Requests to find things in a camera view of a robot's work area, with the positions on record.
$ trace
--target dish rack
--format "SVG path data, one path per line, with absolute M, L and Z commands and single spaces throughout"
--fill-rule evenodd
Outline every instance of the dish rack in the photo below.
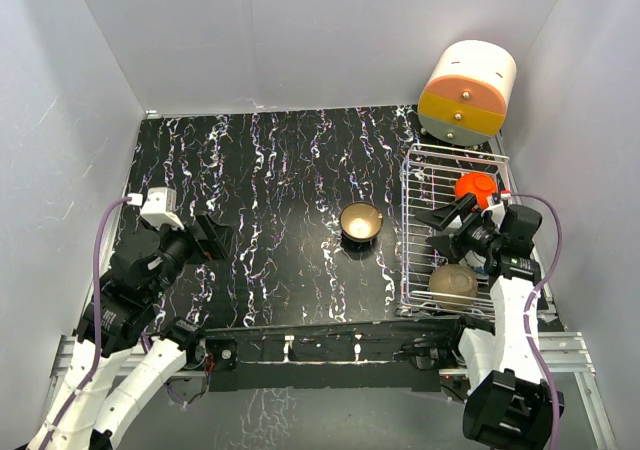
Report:
M 400 315 L 456 313 L 494 319 L 488 277 L 476 270 L 478 295 L 459 297 L 446 309 L 439 303 L 448 295 L 429 289 L 431 274 L 447 259 L 430 247 L 426 239 L 435 231 L 414 218 L 420 210 L 432 210 L 455 201 L 456 181 L 469 172 L 489 175 L 500 190 L 510 190 L 508 157 L 437 145 L 414 144 L 405 158 L 402 178 L 402 298 Z

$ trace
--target yellow drawer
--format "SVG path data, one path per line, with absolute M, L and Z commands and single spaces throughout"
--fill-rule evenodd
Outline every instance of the yellow drawer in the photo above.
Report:
M 418 113 L 485 135 L 498 133 L 505 118 L 505 115 L 488 112 L 431 93 L 423 93 L 420 97 Z

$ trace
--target marble pattern tabletop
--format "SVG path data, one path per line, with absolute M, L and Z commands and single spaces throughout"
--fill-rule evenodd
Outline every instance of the marble pattern tabletop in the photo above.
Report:
M 127 191 L 175 188 L 183 221 L 208 210 L 236 231 L 229 260 L 185 269 L 155 327 L 176 315 L 205 328 L 395 317 L 399 172 L 419 129 L 412 106 L 144 120 Z M 370 252 L 341 242 L 355 201 L 384 215 Z M 123 210 L 120 238 L 137 214 Z

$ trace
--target gray floor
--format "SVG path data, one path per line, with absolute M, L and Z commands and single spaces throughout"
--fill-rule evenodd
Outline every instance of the gray floor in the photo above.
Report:
M 567 407 L 560 448 L 596 449 L 573 375 L 557 380 Z M 193 383 L 176 388 L 194 394 Z M 163 391 L 134 421 L 119 449 L 487 448 L 464 439 L 462 411 L 443 394 L 402 389 L 207 393 L 183 411 Z

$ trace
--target white wall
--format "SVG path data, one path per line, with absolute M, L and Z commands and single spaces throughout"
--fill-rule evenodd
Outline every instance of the white wall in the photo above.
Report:
M 553 293 L 584 332 L 621 449 L 638 448 L 640 0 L 559 0 L 516 80 L 504 129 L 521 191 L 560 212 Z M 541 230 L 543 256 L 555 230 Z
M 142 109 L 83 0 L 0 0 L 0 440 L 40 424 Z
M 86 0 L 143 107 L 165 114 L 415 103 L 451 43 L 516 61 L 556 0 Z

